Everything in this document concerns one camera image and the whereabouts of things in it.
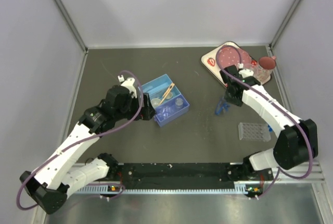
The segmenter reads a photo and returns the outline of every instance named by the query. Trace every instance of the metal frame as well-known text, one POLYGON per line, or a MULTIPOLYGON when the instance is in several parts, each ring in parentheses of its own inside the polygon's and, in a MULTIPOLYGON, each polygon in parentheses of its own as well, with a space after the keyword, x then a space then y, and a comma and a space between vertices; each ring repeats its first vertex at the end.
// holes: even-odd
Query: metal frame
POLYGON ((83 40, 82 40, 74 22, 72 21, 71 17, 69 16, 69 13, 67 12, 67 10, 66 10, 65 6, 63 5, 62 1, 61 0, 53 0, 53 1, 56 3, 62 17, 64 18, 66 24, 68 25, 70 31, 72 32, 72 34, 73 34, 74 38, 76 39, 76 41, 78 42, 79 46, 81 47, 81 49, 84 52, 87 52, 88 48, 85 45, 85 43, 83 42, 83 40))
MULTIPOLYGON (((108 192, 107 185, 95 185, 84 186, 80 190, 76 191, 75 194, 114 194, 108 192)), ((174 190, 164 190, 164 189, 126 189, 123 194, 247 194, 245 184, 235 183, 235 188, 233 189, 174 189, 174 190)))
MULTIPOLYGON (((273 40, 271 42, 270 45, 266 46, 266 50, 269 56, 273 56, 273 48, 274 46, 276 46, 277 42, 279 41, 281 35, 283 34, 286 26, 288 25, 290 19, 292 18, 293 14, 295 13, 295 11, 297 10, 299 4, 301 3, 302 0, 294 0, 290 9, 288 10, 284 20, 282 21, 279 29, 277 30, 275 36, 273 37, 273 40)), ((83 61, 81 63, 81 69, 80 72, 78 74, 78 78, 76 81, 76 86, 75 89, 73 91, 73 97, 72 97, 72 103, 70 106, 70 110, 69 110, 69 114, 68 114, 68 119, 66 121, 66 126, 63 130, 63 137, 65 138, 67 136, 67 132, 69 129, 69 123, 72 117, 72 113, 73 113, 73 109, 74 109, 74 105, 75 105, 75 101, 76 101, 76 97, 78 94, 78 90, 79 90, 79 86, 80 86, 80 82, 81 82, 81 78, 82 78, 82 74, 83 74, 83 70, 84 70, 84 66, 85 66, 85 62, 86 62, 86 58, 87 58, 87 54, 88 54, 88 48, 85 45, 83 39, 81 38, 75 24, 73 23, 69 13, 67 12, 65 6, 63 5, 61 0, 54 0, 56 6, 59 8, 60 13, 62 14, 66 24, 68 25, 70 31, 72 32, 74 38, 76 39, 77 43, 79 44, 79 46, 81 47, 81 49, 84 51, 85 55, 83 58, 83 61)), ((288 99, 287 93, 286 93, 286 89, 285 89, 285 85, 283 83, 283 80, 281 78, 281 73, 279 71, 279 67, 277 65, 276 69, 274 70, 274 76, 278 85, 278 89, 279 92, 281 94, 282 100, 283 100, 283 105, 284 107, 289 110, 290 112, 292 112, 292 105, 290 100, 288 99)), ((301 175, 303 173, 305 173, 307 170, 307 164, 303 164, 298 166, 297 168, 294 168, 293 170, 289 171, 294 175, 301 175)), ((276 169, 273 169, 273 175, 276 175, 276 169)), ((251 181, 239 181, 236 184, 250 184, 250 183, 258 183, 258 182, 251 182, 251 181)), ((306 179, 306 180, 302 180, 302 181, 295 181, 295 180, 291 180, 289 178, 286 178, 284 176, 280 176, 279 180, 276 181, 276 183, 311 183, 312 187, 313 187, 313 191, 314 191, 314 195, 315 198, 317 200, 318 203, 318 207, 320 209, 323 221, 325 224, 333 224, 333 204, 332 204, 332 199, 330 197, 330 193, 327 187, 327 184, 325 182, 325 178, 323 176, 322 170, 320 168, 320 165, 317 161, 314 162, 314 167, 313 167, 313 171, 310 174, 310 176, 306 179)), ((37 207, 34 210, 33 213, 33 219, 31 223, 44 223, 46 218, 46 214, 45 212, 42 210, 42 208, 37 207)))
POLYGON ((294 0, 290 9, 288 10, 284 20, 282 21, 280 27, 278 28, 277 32, 275 33, 272 43, 271 43, 271 47, 274 48, 275 45, 277 44, 277 42, 279 41, 282 33, 284 32, 287 24, 289 23, 291 17, 293 16, 293 14, 295 13, 296 9, 298 8, 298 6, 300 5, 302 0, 294 0))

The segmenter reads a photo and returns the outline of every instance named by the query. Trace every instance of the white enclosure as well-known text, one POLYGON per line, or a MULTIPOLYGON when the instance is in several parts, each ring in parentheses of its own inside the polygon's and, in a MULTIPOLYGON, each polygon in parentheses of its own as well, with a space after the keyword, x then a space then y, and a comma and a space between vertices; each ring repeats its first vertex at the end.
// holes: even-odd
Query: white enclosure
POLYGON ((294 112, 318 125, 319 161, 333 190, 333 0, 303 0, 275 46, 294 112))
POLYGON ((84 54, 53 0, 0 5, 0 223, 30 223, 33 210, 15 206, 19 177, 61 142, 84 54))
MULTIPOLYGON (((54 0, 0 0, 0 223, 33 216, 15 206, 19 177, 66 134, 86 55, 78 38, 87 48, 268 45, 294 1, 61 0, 64 13, 54 0)), ((293 113, 318 125, 318 160, 331 192, 332 18, 332 0, 302 0, 272 46, 293 113)), ((21 202, 34 203, 26 194, 21 202)))
POLYGON ((267 44, 293 0, 62 0, 88 47, 267 44))

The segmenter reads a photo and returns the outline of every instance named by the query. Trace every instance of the blue plastic box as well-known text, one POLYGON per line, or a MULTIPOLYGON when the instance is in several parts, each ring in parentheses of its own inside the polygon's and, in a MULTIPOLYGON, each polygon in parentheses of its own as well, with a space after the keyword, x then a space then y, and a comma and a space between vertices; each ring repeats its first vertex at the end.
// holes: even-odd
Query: blue plastic box
MULTIPOLYGON (((154 98, 162 99, 163 94, 171 83, 172 81, 169 76, 164 74, 142 85, 142 89, 144 93, 149 94, 150 100, 154 98)), ((172 88, 171 93, 172 98, 165 99, 160 106, 155 108, 156 115, 154 119, 160 127, 163 127, 165 124, 188 112, 189 109, 189 103, 176 86, 172 88), (177 106, 176 101, 178 102, 180 99, 183 100, 183 104, 182 106, 177 106)))

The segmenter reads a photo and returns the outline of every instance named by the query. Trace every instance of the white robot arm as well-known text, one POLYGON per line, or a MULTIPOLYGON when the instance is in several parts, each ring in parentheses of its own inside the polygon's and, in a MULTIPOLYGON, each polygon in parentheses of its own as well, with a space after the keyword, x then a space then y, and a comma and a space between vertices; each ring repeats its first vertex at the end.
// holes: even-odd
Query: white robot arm
POLYGON ((278 137, 274 148, 244 158, 245 173, 250 175, 255 171, 275 167, 288 170, 309 161, 304 136, 296 125, 299 125, 306 134, 312 157, 318 155, 317 126, 311 119, 303 121, 283 108, 266 92, 249 70, 238 71, 233 65, 221 70, 220 74, 227 84, 225 100, 237 106, 242 106, 243 103, 250 106, 271 126, 278 137))
MULTIPOLYGON (((114 158, 108 154, 100 154, 88 165, 69 172, 81 155, 99 140, 97 134, 112 129, 118 120, 131 119, 138 111, 135 79, 127 78, 124 81, 123 77, 119 77, 119 80, 122 82, 121 85, 109 89, 105 99, 84 112, 73 131, 51 156, 58 157, 27 182, 25 190, 48 214, 57 211, 78 189, 104 178, 113 169, 114 158), (62 152, 85 138, 91 139, 62 152)), ((144 105, 135 120, 150 120, 154 114, 149 95, 144 93, 144 105)), ((25 171, 20 177, 21 182, 30 174, 25 171)))

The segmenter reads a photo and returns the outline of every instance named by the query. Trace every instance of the purple cable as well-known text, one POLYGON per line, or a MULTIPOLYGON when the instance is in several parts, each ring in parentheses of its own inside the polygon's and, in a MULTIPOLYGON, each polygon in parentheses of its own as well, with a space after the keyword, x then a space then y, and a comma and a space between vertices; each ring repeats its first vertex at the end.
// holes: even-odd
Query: purple cable
MULTIPOLYGON (((100 185, 107 185, 107 186, 119 186, 119 187, 121 187, 122 190, 121 190, 118 194, 116 194, 116 195, 113 196, 113 197, 110 197, 110 199, 112 199, 112 200, 114 200, 114 199, 120 197, 120 196, 124 193, 124 191, 125 191, 125 189, 126 189, 126 187, 125 187, 124 185, 122 185, 122 184, 113 184, 113 183, 100 183, 100 184, 88 184, 88 185, 98 185, 98 186, 100 186, 100 185)), ((68 213, 68 211, 70 211, 73 207, 79 205, 81 202, 83 202, 83 201, 85 201, 85 200, 87 200, 87 199, 92 199, 92 198, 103 198, 103 197, 104 197, 104 198, 107 198, 107 197, 105 197, 105 196, 101 196, 101 195, 90 195, 90 196, 88 196, 88 197, 85 197, 85 198, 83 198, 82 200, 79 200, 79 201, 75 202, 75 203, 72 204, 70 207, 67 207, 65 211, 63 211, 60 215, 56 215, 56 217, 57 217, 57 218, 60 218, 60 217, 64 216, 64 215, 65 215, 66 213, 68 213)))
MULTIPOLYGON (((217 62, 217 65, 219 66, 219 68, 221 69, 221 71, 226 74, 228 77, 230 77, 231 79, 235 80, 236 82, 238 82, 239 84, 249 88, 250 90, 254 91, 255 93, 257 93, 258 95, 260 95, 262 98, 264 98, 266 101, 269 101, 270 99, 265 96, 264 94, 262 94, 260 91, 252 88, 251 86, 249 86, 248 84, 242 82, 241 80, 239 80, 238 78, 232 76, 231 74, 229 74, 227 71, 225 71, 223 69, 223 67, 221 67, 219 65, 219 62, 217 61, 218 60, 218 55, 216 54, 216 62, 217 62)), ((308 170, 307 172, 302 175, 302 176, 293 176, 293 175, 290 175, 288 174, 287 172, 283 171, 280 167, 278 167, 278 171, 276 173, 276 176, 274 178, 274 180, 272 181, 271 185, 265 190, 265 192, 262 193, 261 197, 263 195, 265 195, 265 193, 273 186, 273 184, 275 183, 275 181, 277 180, 277 177, 279 175, 279 173, 283 173, 285 174, 286 176, 290 177, 290 178, 293 178, 293 179, 297 179, 297 180, 301 180, 301 179, 304 179, 306 177, 309 176, 309 174, 311 173, 311 170, 312 170, 312 165, 313 165, 313 157, 312 157, 312 149, 311 149, 311 145, 310 145, 310 142, 309 142, 309 139, 308 137, 306 136, 304 130, 301 128, 301 126, 289 115, 287 114, 283 109, 281 109, 279 106, 277 106, 275 103, 271 103, 273 107, 275 107, 278 111, 280 111, 284 116, 286 116, 295 126, 296 128, 300 131, 301 135, 303 136, 304 140, 305 140, 305 144, 306 144, 306 148, 308 149, 308 153, 309 153, 309 167, 308 167, 308 170)))
POLYGON ((239 63, 241 64, 241 62, 242 62, 241 54, 240 54, 238 48, 236 48, 236 47, 234 47, 234 46, 232 46, 232 45, 223 45, 223 46, 217 51, 217 54, 216 54, 216 62, 217 62, 217 59, 218 59, 217 56, 218 56, 218 54, 220 53, 220 51, 223 50, 224 48, 227 48, 227 47, 233 48, 235 51, 237 51, 237 54, 238 54, 238 56, 239 56, 239 63))
MULTIPOLYGON (((84 138, 82 140, 79 140, 77 142, 74 142, 73 144, 69 145, 68 147, 64 148, 61 152, 66 152, 67 150, 69 150, 70 148, 82 143, 82 142, 86 142, 86 141, 89 141, 91 139, 94 139, 96 137, 102 137, 102 136, 105 136, 105 135, 108 135, 108 134, 111 134, 111 133, 114 133, 116 131, 119 131, 123 128, 125 128, 126 126, 128 126, 132 121, 134 121, 134 119, 139 115, 141 109, 142 109, 142 106, 143 106, 143 103, 144 103, 144 95, 143 95, 143 90, 142 90, 142 86, 141 86, 141 83, 139 82, 139 80, 137 79, 137 77, 131 73, 130 71, 127 71, 127 70, 123 70, 120 72, 120 74, 122 73, 127 73, 129 75, 131 75, 135 81, 137 82, 139 88, 140 88, 140 105, 139 105, 139 109, 137 110, 137 112, 135 113, 135 115, 126 123, 124 123, 123 125, 115 128, 115 129, 111 129, 109 131, 106 131, 104 133, 101 133, 101 134, 96 134, 96 135, 92 135, 90 137, 87 137, 87 138, 84 138)), ((44 168, 46 165, 48 165, 51 161, 53 161, 54 159, 56 159, 59 155, 54 155, 52 156, 50 159, 48 159, 46 162, 44 162, 43 164, 41 164, 38 168, 36 168, 33 172, 31 172, 31 174, 22 182, 22 185, 16 195, 16 206, 20 209, 20 210, 30 210, 34 207, 36 207, 38 204, 35 204, 35 205, 32 205, 30 207, 22 207, 21 203, 20 203, 20 197, 21 197, 21 194, 22 194, 22 191, 25 187, 25 185, 27 184, 27 182, 33 178, 42 168, 44 168)))

